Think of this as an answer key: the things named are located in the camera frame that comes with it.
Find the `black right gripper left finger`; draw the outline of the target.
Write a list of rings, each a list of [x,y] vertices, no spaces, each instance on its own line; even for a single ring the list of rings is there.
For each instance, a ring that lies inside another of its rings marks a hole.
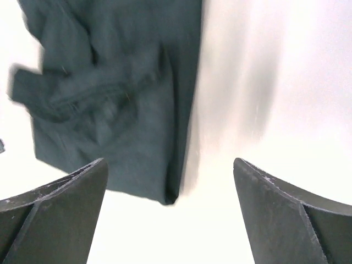
[[[107,180],[107,162],[99,158],[1,200],[1,263],[87,263]]]

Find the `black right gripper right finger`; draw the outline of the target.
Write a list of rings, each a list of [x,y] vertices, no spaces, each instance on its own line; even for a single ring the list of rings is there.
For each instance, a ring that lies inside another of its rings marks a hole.
[[[255,263],[351,264],[351,206],[236,158],[233,175]]]

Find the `black t-shirt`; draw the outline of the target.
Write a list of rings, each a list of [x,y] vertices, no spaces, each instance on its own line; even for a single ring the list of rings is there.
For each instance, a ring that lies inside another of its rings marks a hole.
[[[43,47],[11,99],[32,117],[35,157],[64,172],[98,158],[107,188],[175,203],[201,38],[201,1],[20,1]]]

